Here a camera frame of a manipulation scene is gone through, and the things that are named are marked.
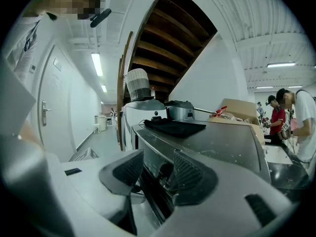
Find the person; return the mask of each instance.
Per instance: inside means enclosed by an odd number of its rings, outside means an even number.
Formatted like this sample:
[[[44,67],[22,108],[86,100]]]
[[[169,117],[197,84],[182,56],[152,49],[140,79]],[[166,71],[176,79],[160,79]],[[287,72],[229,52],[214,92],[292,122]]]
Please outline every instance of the person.
[[[294,117],[294,109],[293,108],[289,108],[289,109],[287,109],[287,111],[289,112],[290,121],[291,121],[293,119],[293,117]]]
[[[295,94],[284,88],[277,92],[276,98],[284,108],[295,106],[298,128],[293,131],[293,136],[297,136],[297,142],[300,145],[297,157],[304,163],[307,173],[312,175],[315,171],[316,152],[315,99],[304,90],[299,90]]]
[[[270,139],[272,144],[280,145],[282,140],[279,138],[278,133],[281,132],[282,126],[285,122],[285,110],[280,107],[273,95],[268,97],[268,103],[273,107],[270,134],[265,135],[265,139]]]
[[[264,115],[265,111],[263,110],[263,108],[261,106],[261,102],[258,102],[257,105],[258,105],[257,111],[260,114],[259,122],[261,124],[261,121],[262,121],[262,118],[263,118],[263,115]]]
[[[113,108],[111,108],[111,117],[115,117],[115,111]]]
[[[6,37],[1,56],[7,62],[16,77],[25,85],[37,45],[37,28],[45,14],[53,21],[57,17],[85,19],[100,11],[101,0],[32,0],[24,10],[22,17],[12,27]],[[26,120],[20,136],[43,148],[35,136],[32,126]]]

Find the fluorescent ceiling light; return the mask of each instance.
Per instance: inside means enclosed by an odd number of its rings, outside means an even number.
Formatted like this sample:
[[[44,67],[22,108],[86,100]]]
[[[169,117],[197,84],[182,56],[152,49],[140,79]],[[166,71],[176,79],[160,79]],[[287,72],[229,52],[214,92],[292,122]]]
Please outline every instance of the fluorescent ceiling light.
[[[103,76],[102,67],[101,67],[101,60],[99,53],[91,53],[92,61],[94,64],[95,71],[99,77]]]
[[[256,89],[269,89],[269,88],[273,88],[273,86],[256,87]]]
[[[284,63],[273,63],[268,64],[268,68],[277,68],[277,67],[292,67],[295,65],[295,62],[284,62]]]
[[[102,89],[103,89],[103,92],[107,92],[107,89],[105,87],[105,85],[101,85]]]

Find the white ceiling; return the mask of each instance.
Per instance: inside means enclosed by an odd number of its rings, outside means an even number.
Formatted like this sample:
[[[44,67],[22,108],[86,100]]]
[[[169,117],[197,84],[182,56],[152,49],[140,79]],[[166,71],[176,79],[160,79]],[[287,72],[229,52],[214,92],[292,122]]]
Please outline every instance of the white ceiling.
[[[116,102],[121,26],[131,0],[106,0],[112,14],[95,29],[88,20],[69,20],[71,56],[103,102]],[[281,0],[217,0],[233,36],[248,88],[307,86],[316,81],[316,54],[305,32]],[[98,77],[91,53],[101,54],[103,77]],[[288,68],[268,69],[267,64],[296,62]],[[101,90],[104,84],[108,90]]]
[[[78,69],[94,88],[104,103],[116,103],[119,59],[123,50],[119,47],[121,26],[131,0],[105,0],[103,5],[112,13],[96,28],[90,27],[89,20],[68,20],[71,45],[70,55]],[[92,52],[99,52],[103,76],[98,77],[91,59]],[[104,93],[100,85],[105,85]]]
[[[307,86],[316,81],[316,54],[282,0],[218,0],[231,30],[248,88]],[[296,62],[268,69],[269,63]]]

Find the white wall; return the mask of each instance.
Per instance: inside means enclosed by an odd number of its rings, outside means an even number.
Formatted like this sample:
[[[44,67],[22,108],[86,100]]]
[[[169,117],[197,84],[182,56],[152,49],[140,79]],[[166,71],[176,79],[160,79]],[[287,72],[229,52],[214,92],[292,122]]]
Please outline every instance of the white wall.
[[[65,55],[71,60],[71,47],[66,42],[66,23],[67,22],[63,19],[58,19],[53,22],[48,18],[48,16],[44,16],[39,24],[37,30],[38,45],[32,62],[32,64],[36,66],[36,71],[34,74],[28,74],[26,82],[27,90],[34,96],[35,99],[38,98],[39,93],[40,71],[41,68],[45,66],[45,58],[49,55],[52,42],[57,41],[63,48]],[[75,69],[73,70],[73,74],[71,76],[73,79],[70,100],[71,124],[75,145],[77,147],[93,131],[95,124],[94,116],[101,112],[101,100],[77,69],[76,60],[72,60],[72,63]],[[38,129],[37,104],[33,106],[33,109],[28,116],[28,120],[34,128],[35,134],[40,137]]]
[[[101,112],[101,100],[76,70],[71,87],[71,125],[76,148],[94,131],[94,116]]]
[[[217,33],[174,88],[169,100],[190,101],[194,107],[216,111],[224,98],[240,99],[234,65]],[[209,114],[195,111],[197,120]]]
[[[254,89],[248,89],[248,102],[258,103],[255,101],[255,90]]]
[[[308,91],[313,97],[316,97],[316,83],[304,87],[303,90]]]

